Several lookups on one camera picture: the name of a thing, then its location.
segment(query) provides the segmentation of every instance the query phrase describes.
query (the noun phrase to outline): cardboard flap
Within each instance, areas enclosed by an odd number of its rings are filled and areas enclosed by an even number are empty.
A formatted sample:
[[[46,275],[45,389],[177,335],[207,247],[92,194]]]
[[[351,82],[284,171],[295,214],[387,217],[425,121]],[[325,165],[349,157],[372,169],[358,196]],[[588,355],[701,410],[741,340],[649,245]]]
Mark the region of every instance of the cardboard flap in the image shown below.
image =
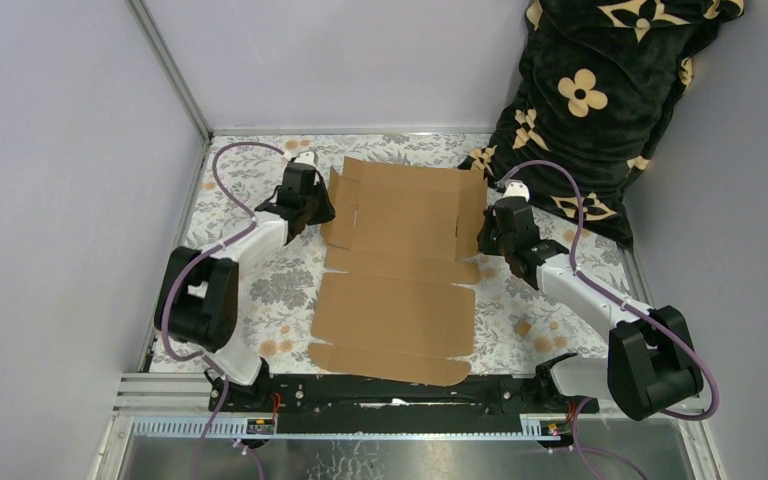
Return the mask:
[[[333,168],[328,179],[328,196],[337,216],[322,226],[321,234],[331,245],[351,247],[357,213],[360,184],[349,178],[340,178]]]
[[[353,252],[344,248],[329,248],[325,254],[325,267],[363,275],[413,278],[462,285],[475,285],[481,280],[481,272],[475,263],[376,252]]]
[[[343,178],[362,181],[367,185],[397,186],[406,190],[456,193],[463,186],[463,174],[477,174],[482,184],[484,182],[482,174],[476,171],[364,162],[351,157],[343,159]]]
[[[332,371],[401,382],[448,387],[469,375],[470,365],[460,360],[394,354],[377,350],[311,343],[307,349],[316,365]]]
[[[458,199],[457,234],[455,239],[455,259],[464,259],[478,253],[478,234],[484,226],[484,209],[487,207],[487,189],[484,178],[476,175],[462,177],[464,189]]]
[[[459,357],[473,349],[475,292],[423,280],[326,273],[311,334],[356,348]]]

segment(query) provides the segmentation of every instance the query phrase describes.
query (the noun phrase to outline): metal surface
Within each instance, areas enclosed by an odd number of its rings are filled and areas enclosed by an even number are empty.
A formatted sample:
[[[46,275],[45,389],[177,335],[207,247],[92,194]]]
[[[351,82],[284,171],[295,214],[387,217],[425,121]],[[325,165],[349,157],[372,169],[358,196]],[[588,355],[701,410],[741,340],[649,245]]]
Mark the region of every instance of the metal surface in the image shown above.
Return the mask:
[[[714,445],[708,421],[676,422],[684,438],[684,446],[696,478],[725,480],[726,474],[717,447]]]
[[[210,383],[198,373],[126,373],[119,384],[114,409],[207,412]]]
[[[126,464],[125,455],[128,452],[128,445],[133,438],[131,436],[133,425],[134,419],[131,416],[115,416],[110,428],[107,446],[94,477],[96,480],[118,480],[120,478],[120,473]]]
[[[625,277],[628,279],[628,287],[631,296],[635,299],[652,305],[652,294],[649,291],[649,285],[646,283],[646,277],[640,268],[640,261],[637,255],[631,250],[620,249],[620,259],[622,260]]]
[[[181,101],[193,126],[198,130],[203,140],[210,140],[210,126],[207,124],[207,120],[204,119],[201,108],[199,108],[192,92],[187,87],[187,83],[184,81],[178,65],[172,58],[172,54],[169,53],[169,47],[166,46],[166,42],[160,35],[160,31],[157,29],[157,25],[151,17],[145,2],[143,0],[125,0],[125,3],[128,4],[128,8],[134,15],[137,25],[145,35],[146,41],[157,57],[157,61],[160,63],[161,68],[163,68],[163,73],[169,79],[172,89],[175,90],[175,94]]]
[[[632,459],[650,480],[694,478],[680,432],[668,421],[584,420],[581,434],[586,445]],[[135,437],[122,478],[187,479],[197,442]],[[592,478],[577,453],[550,455],[534,442],[272,440],[256,452],[269,480]],[[619,462],[592,462],[605,478],[638,478]],[[228,440],[207,440],[200,465],[202,480],[258,478],[254,460]]]
[[[109,446],[112,444],[110,441],[110,433],[113,431],[113,425],[116,423],[116,419],[118,418],[118,415],[111,415],[110,421],[107,422],[107,430],[104,432],[104,437],[101,440],[101,443],[99,444],[98,450],[96,451],[95,458],[93,459],[92,467],[90,467],[90,474],[87,475],[88,479],[92,478],[99,478],[99,472],[101,472],[101,464],[102,461],[104,461],[105,454],[107,453],[107,450]]]

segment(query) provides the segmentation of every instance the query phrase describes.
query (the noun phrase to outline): beige flower print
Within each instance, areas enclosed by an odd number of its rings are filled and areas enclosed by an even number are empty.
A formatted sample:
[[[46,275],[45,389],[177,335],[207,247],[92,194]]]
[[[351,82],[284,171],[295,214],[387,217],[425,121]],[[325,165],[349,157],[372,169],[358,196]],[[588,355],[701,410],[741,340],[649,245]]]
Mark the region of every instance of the beige flower print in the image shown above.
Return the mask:
[[[643,155],[638,155],[637,157],[626,161],[626,164],[628,164],[629,170],[633,169],[634,167],[637,167],[638,170],[646,170],[646,167],[649,166],[649,159],[643,158]]]
[[[582,68],[575,72],[574,79],[564,77],[558,82],[558,92],[569,99],[570,113],[584,118],[590,109],[602,110],[608,106],[608,96],[596,90],[596,75]]]
[[[693,81],[693,59],[690,57],[681,61],[678,66],[678,79],[687,87]]]
[[[537,110],[529,108],[528,113],[524,113],[522,110],[517,110],[514,119],[520,126],[516,131],[517,138],[514,140],[514,149],[522,148],[529,140],[532,140],[543,150],[546,150],[547,152],[549,151],[549,147],[546,146],[543,137],[541,137],[534,129],[534,122],[537,121]]]
[[[740,9],[739,14],[743,14],[743,0],[722,0],[722,2],[728,2],[733,3],[737,5],[737,7]],[[703,15],[708,20],[713,20],[714,18],[717,18],[717,15],[720,14],[720,4],[721,0],[714,0],[711,2],[711,6],[708,8],[708,11],[705,12]]]
[[[470,165],[469,169],[477,170],[479,172],[487,170],[487,173],[491,177],[496,178],[496,175],[493,173],[493,167],[490,166],[490,164],[493,162],[493,155],[495,154],[495,146],[474,149],[473,151],[469,152],[469,157],[473,159],[472,165]]]
[[[637,43],[643,41],[643,37],[646,36],[652,28],[652,23],[655,21],[669,22],[673,25],[687,25],[687,20],[668,14],[666,6],[661,0],[655,0],[655,14],[652,18],[641,17],[640,9],[647,2],[649,2],[649,0],[628,0],[627,2],[618,3],[616,5],[604,5],[599,7],[599,9],[611,19],[611,23],[613,23],[615,27],[633,28],[634,34],[637,36]],[[618,11],[632,13],[637,16],[637,20],[631,25],[626,25],[616,16],[616,12]]]
[[[575,197],[552,197],[552,200],[555,201],[555,206],[561,209],[567,218],[575,218],[575,212],[578,209],[578,200]],[[583,200],[584,219],[588,222],[596,222],[617,214],[617,212],[602,203],[594,192],[590,192],[590,195],[584,197]]]
[[[534,31],[536,32],[540,28],[540,17],[543,16],[543,5],[540,5],[540,0],[534,0],[534,3],[525,11],[525,18],[534,25]]]

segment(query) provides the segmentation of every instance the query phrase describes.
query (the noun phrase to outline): cable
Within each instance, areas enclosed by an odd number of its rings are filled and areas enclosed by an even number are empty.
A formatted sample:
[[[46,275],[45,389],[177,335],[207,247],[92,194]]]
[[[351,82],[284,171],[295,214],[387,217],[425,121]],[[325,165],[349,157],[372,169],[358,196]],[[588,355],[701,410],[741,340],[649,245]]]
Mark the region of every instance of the cable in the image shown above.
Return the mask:
[[[254,218],[254,212],[246,206],[245,203],[243,203],[240,199],[234,196],[233,193],[231,193],[231,190],[228,190],[227,187],[225,187],[225,184],[222,183],[222,179],[219,178],[219,169],[217,168],[218,165],[218,159],[220,156],[222,156],[223,153],[227,152],[228,150],[236,147],[263,147],[268,148],[269,150],[272,150],[273,152],[277,153],[278,155],[284,155],[284,151],[281,150],[278,147],[269,145],[268,143],[260,143],[260,142],[234,142],[229,143],[228,145],[225,145],[224,147],[220,148],[216,155],[213,156],[213,165],[211,165],[211,170],[213,171],[213,181],[216,183],[216,186],[219,187],[219,190],[222,190],[222,193],[225,194],[228,199],[230,199],[232,202],[236,203],[237,206],[243,209],[244,212],[246,212],[250,217]]]
[[[584,409],[584,406],[587,405],[587,403],[593,400],[592,398],[585,398],[581,401],[581,403],[578,404],[578,408],[575,409],[575,414],[573,414],[572,417],[572,443],[573,445],[581,445],[578,441],[578,417],[581,414],[581,410]],[[615,460],[618,460],[626,465],[628,465],[629,468],[637,472],[638,475],[640,475],[640,478],[643,480],[649,480],[649,477],[646,476],[646,473],[643,472],[643,469],[635,465],[631,460],[623,457],[622,455],[614,452],[609,452],[607,450],[602,450],[598,448],[592,448],[592,447],[578,447],[576,448],[578,450],[579,456],[581,456],[581,460],[584,462],[584,465],[587,466],[587,468],[590,470],[590,473],[593,474],[594,477],[598,478],[599,480],[605,480],[604,477],[599,475],[599,472],[596,471],[596,469],[593,467],[593,465],[590,465],[590,462],[587,461],[587,457],[584,456],[585,453],[596,453],[598,455],[603,455],[606,457],[613,458]]]
[[[260,143],[260,142],[229,143],[228,145],[225,145],[224,147],[220,148],[216,152],[216,154],[213,156],[213,163],[211,165],[211,171],[213,172],[213,181],[216,183],[216,185],[219,187],[222,193],[227,195],[231,201],[237,204],[251,217],[251,223],[249,223],[249,225],[246,226],[246,228],[241,230],[239,233],[232,235],[230,238],[228,238],[224,242],[214,245],[208,248],[207,250],[201,252],[195,258],[190,260],[190,262],[187,263],[187,265],[185,265],[183,269],[181,269],[181,272],[178,274],[177,277],[175,277],[175,281],[172,282],[172,287],[169,289],[169,294],[167,295],[166,300],[163,304],[163,313],[161,314],[161,318],[160,318],[160,339],[163,342],[163,348],[166,350],[166,353],[169,355],[170,358],[172,358],[173,360],[177,360],[179,362],[186,362],[188,360],[201,357],[202,359],[204,359],[205,363],[207,363],[208,366],[210,366],[210,368],[212,368],[216,372],[216,374],[222,377],[223,379],[222,395],[219,396],[219,399],[216,402],[216,407],[213,409],[213,412],[211,413],[210,417],[207,419],[207,423],[204,425],[204,429],[202,430],[201,436],[199,437],[199,443],[196,446],[196,451],[193,454],[192,468],[190,470],[191,478],[196,478],[196,471],[198,470],[199,459],[201,457],[202,449],[204,448],[204,439],[207,436],[208,432],[210,431],[211,427],[213,426],[213,422],[214,420],[216,420],[216,416],[219,414],[219,412],[222,410],[222,406],[225,404],[225,399],[228,396],[228,390],[230,388],[230,380],[228,379],[228,375],[225,373],[225,371],[222,370],[222,368],[219,365],[217,365],[213,360],[211,360],[210,357],[206,356],[203,351],[182,355],[172,349],[172,343],[169,340],[169,316],[172,313],[172,303],[174,302],[175,297],[178,296],[178,292],[181,290],[181,287],[183,286],[184,281],[186,280],[190,272],[193,271],[196,265],[201,263],[207,257],[221,251],[223,248],[238,242],[240,239],[244,238],[246,235],[253,232],[254,229],[257,227],[257,221],[255,219],[254,211],[252,211],[249,207],[246,206],[246,204],[244,204],[237,197],[235,197],[234,194],[232,194],[231,191],[228,190],[225,184],[222,183],[222,179],[219,178],[219,170],[218,170],[219,157],[221,157],[222,154],[227,152],[228,150],[236,147],[263,147],[263,148],[272,150],[280,155],[284,154],[284,151],[281,150],[280,148],[274,147],[272,145],[268,145],[265,143]],[[263,479],[264,478],[263,466],[260,464],[260,459],[256,455],[253,455],[253,457],[258,462],[258,471],[260,472],[260,478]]]
[[[222,372],[222,369],[219,368],[219,365],[214,363],[210,357],[205,356],[202,358],[204,358],[205,363],[210,365],[210,368],[214,369],[217,373]],[[207,434],[210,432],[210,429],[213,426],[213,422],[216,420],[216,416],[219,415],[219,412],[222,410],[222,405],[225,404],[225,399],[228,397],[228,390],[231,387],[231,381],[228,380],[228,376],[225,375],[224,372],[222,372],[222,376],[222,394],[219,395],[219,400],[216,402],[216,408],[213,409],[213,412],[211,412],[210,417],[207,419],[207,423],[204,424],[204,428],[202,429],[201,435],[199,436],[199,442],[196,445],[196,451],[193,453],[193,461],[192,465],[190,466],[190,478],[192,479],[196,478],[196,473],[198,472],[198,464],[199,460],[201,459],[201,452],[204,449],[204,439],[207,438]]]
[[[618,453],[614,453],[614,452],[609,452],[607,450],[603,450],[601,448],[570,446],[570,447],[558,447],[558,448],[549,448],[549,449],[541,448],[539,450],[537,450],[537,449],[535,449],[535,450],[527,450],[527,451],[525,451],[523,453],[526,454],[526,455],[546,455],[546,454],[553,454],[554,455],[556,453],[570,453],[570,452],[573,452],[573,451],[584,452],[584,453],[593,453],[593,454],[596,454],[596,455],[602,455],[603,457],[612,458],[612,459],[614,459],[614,460],[616,460],[616,461],[626,465],[627,467],[629,467],[630,469],[634,470],[635,472],[637,472],[637,474],[640,475],[640,478],[642,478],[643,480],[649,480],[649,477],[646,476],[646,472],[644,472],[643,469],[641,469],[640,467],[635,465],[627,457],[624,457],[623,455],[620,455]]]
[[[569,402],[569,408],[567,409],[567,416],[564,423],[569,425],[570,422],[572,422],[574,415],[575,415],[575,402]]]
[[[570,246],[570,254],[569,254],[570,268],[572,269],[575,276],[580,278],[582,282],[584,282],[587,286],[589,286],[593,290],[596,290],[597,292],[601,293],[605,298],[619,305],[620,309],[628,310],[629,312],[637,315],[643,321],[648,323],[652,328],[662,333],[665,337],[669,338],[673,343],[675,343],[678,346],[678,348],[681,351],[683,351],[685,354],[687,354],[688,357],[690,357],[690,359],[693,361],[693,363],[696,364],[697,367],[699,367],[699,370],[702,372],[702,375],[705,377],[705,380],[708,382],[708,385],[711,388],[711,405],[708,407],[707,410],[697,415],[688,415],[684,413],[672,412],[669,410],[664,410],[663,413],[673,418],[678,418],[680,420],[689,420],[689,421],[702,421],[702,420],[711,418],[714,415],[714,413],[717,412],[717,409],[719,409],[720,407],[720,389],[719,389],[719,386],[717,385],[717,381],[714,380],[713,372],[711,372],[711,369],[708,368],[708,365],[705,364],[705,361],[702,360],[702,357],[700,357],[696,352],[694,352],[693,349],[690,348],[686,343],[684,343],[684,341],[682,341],[675,333],[671,332],[669,329],[667,329],[666,327],[664,327],[663,325],[655,321],[655,319],[650,317],[646,312],[640,311],[640,309],[634,307],[633,305],[626,304],[626,302],[623,299],[617,297],[616,295],[611,293],[609,290],[603,288],[601,285],[599,285],[598,283],[593,281],[590,277],[588,277],[584,272],[579,270],[578,262],[575,259],[575,253],[576,253],[576,249],[578,248],[578,242],[581,239],[581,232],[584,230],[584,198],[581,196],[581,191],[578,189],[578,184],[575,183],[575,179],[572,178],[572,175],[564,167],[558,164],[555,164],[546,160],[531,160],[528,162],[521,163],[516,167],[512,168],[511,171],[509,171],[504,177],[502,177],[502,179],[499,180],[498,183],[501,185],[505,185],[505,182],[510,180],[511,177],[513,177],[517,172],[519,172],[523,168],[533,167],[538,165],[550,167],[561,172],[570,182],[570,185],[572,185],[572,189],[575,192],[575,199],[578,207],[578,218],[577,218],[578,228],[576,228],[575,236],[572,239],[572,245]]]
[[[234,441],[234,448],[237,448],[238,445],[243,446],[243,453],[247,455],[251,455],[252,458],[254,458],[254,463],[257,465],[257,476],[260,480],[266,480],[266,474],[263,472],[263,462],[260,460],[260,456],[257,454],[257,452],[254,451],[253,448],[249,448],[248,445],[241,443],[239,440]]]
[[[272,407],[272,428],[273,431],[277,431],[277,425],[275,425],[275,417],[278,415],[278,409],[281,408],[281,394],[278,392],[275,392],[272,394],[272,403],[274,403],[274,406]]]

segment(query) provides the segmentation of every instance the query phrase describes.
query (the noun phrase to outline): cardboard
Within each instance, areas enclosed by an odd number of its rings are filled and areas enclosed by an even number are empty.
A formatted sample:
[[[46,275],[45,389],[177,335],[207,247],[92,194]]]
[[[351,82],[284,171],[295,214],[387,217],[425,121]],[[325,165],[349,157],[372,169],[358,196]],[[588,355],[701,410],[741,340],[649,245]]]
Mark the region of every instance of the cardboard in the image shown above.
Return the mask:
[[[340,373],[448,386],[470,365],[486,185],[480,172],[346,158],[328,187],[311,359]]]

